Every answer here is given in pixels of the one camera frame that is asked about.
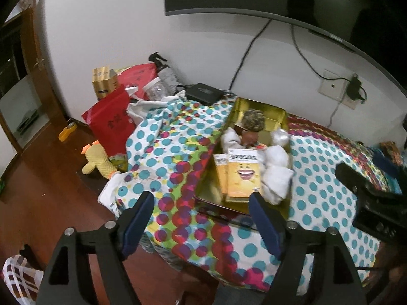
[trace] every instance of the door handle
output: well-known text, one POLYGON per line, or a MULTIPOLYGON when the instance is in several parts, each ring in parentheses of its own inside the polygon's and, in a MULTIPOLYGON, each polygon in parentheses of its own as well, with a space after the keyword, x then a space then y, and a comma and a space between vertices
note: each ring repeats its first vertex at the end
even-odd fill
POLYGON ((33 68, 38 67, 40 71, 44 69, 44 59, 43 58, 36 58, 37 62, 33 65, 33 68))

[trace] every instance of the plastic jar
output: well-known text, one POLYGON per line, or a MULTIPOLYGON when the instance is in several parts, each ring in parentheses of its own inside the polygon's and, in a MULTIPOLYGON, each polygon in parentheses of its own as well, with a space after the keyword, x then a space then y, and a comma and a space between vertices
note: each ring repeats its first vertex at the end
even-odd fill
POLYGON ((161 101, 163 97, 167 96, 167 89, 158 77, 145 85, 143 90, 151 101, 161 101))

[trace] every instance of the gold box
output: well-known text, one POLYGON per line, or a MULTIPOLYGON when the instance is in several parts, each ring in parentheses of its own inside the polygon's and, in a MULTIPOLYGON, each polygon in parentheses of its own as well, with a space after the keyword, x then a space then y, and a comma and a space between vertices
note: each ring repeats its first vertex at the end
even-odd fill
MULTIPOLYGON (((269 146, 271 145, 270 132, 278 128, 288 130, 287 112, 284 109, 242 97, 236 99, 223 130, 226 130, 228 127, 234 127, 235 123, 242 119, 243 114, 248 109, 261 110, 264 113, 265 129, 259 134, 259 141, 261 143, 269 146)), ((290 144, 284 149, 290 153, 290 144)), ((220 138, 215 145, 213 153, 222 153, 220 138)), ((289 190, 287 197, 281 201, 279 205, 270 204, 270 207, 280 211, 285 219, 288 219, 290 194, 291 191, 289 190)), ((213 157, 209 160, 203 177, 197 185, 195 190, 195 201, 197 210, 200 213, 256 229, 254 227, 254 222, 249 215, 248 203, 228 203, 224 200, 224 195, 219 186, 213 157)))

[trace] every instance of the plaid cloth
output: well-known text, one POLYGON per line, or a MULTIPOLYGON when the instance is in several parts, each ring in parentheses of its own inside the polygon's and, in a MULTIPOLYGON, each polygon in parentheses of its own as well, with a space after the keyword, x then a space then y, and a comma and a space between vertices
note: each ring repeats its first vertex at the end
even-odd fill
POLYGON ((32 269, 26 258, 17 255, 6 260, 3 280, 21 305, 34 305, 44 272, 32 269))

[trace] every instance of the black cable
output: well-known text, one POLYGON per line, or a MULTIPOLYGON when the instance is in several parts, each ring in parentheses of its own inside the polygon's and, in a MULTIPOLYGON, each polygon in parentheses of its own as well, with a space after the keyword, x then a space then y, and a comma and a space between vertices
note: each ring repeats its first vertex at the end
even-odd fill
POLYGON ((364 103, 368 99, 368 95, 363 87, 361 87, 360 89, 363 90, 363 93, 365 93, 365 98, 363 99, 363 102, 362 102, 362 103, 364 103))
POLYGON ((184 89, 184 90, 187 89, 187 86, 184 86, 184 85, 177 85, 176 90, 178 90, 178 87, 181 87, 181 88, 184 89))
POLYGON ((292 40, 293 40, 293 43, 294 43, 294 46, 295 46, 297 52, 300 54, 300 56, 302 57, 302 59, 308 64, 308 66, 311 68, 311 70, 312 70, 318 77, 320 77, 321 79, 325 79, 325 80, 339 80, 339 79, 343 79, 343 80, 346 80, 346 81, 351 82, 349 79, 346 79, 346 78, 344 78, 344 77, 325 78, 324 76, 320 75, 320 74, 312 67, 312 65, 310 64, 310 62, 308 62, 308 60, 305 58, 305 56, 302 54, 300 48, 298 47, 297 42, 296 42, 296 36, 294 35, 294 25, 293 25, 293 24, 291 24, 291 38, 292 38, 292 40))
POLYGON ((346 90, 345 90, 345 93, 343 93, 341 100, 338 102, 335 110, 332 112, 332 114, 329 118, 329 124, 328 124, 327 128, 329 128, 332 125, 333 117, 335 116, 335 113, 338 111, 339 106, 342 104, 343 100, 345 99, 345 96, 346 96, 346 90))
POLYGON ((263 28, 260 30, 260 32, 258 32, 258 34, 252 39, 252 41, 250 42, 249 46, 247 47, 245 54, 243 55, 243 58, 240 61, 239 67, 237 68, 235 75, 233 76, 233 79, 230 82, 229 85, 229 90, 231 90, 231 88, 233 87, 233 84, 235 83, 235 79, 240 71, 240 69, 243 66, 243 63, 245 62, 246 56, 249 54, 250 48, 252 47, 253 43, 256 41, 256 39, 264 32, 264 30, 267 28, 267 26, 269 26, 269 24, 271 23, 272 19, 269 19, 266 23, 266 25, 263 26, 263 28))

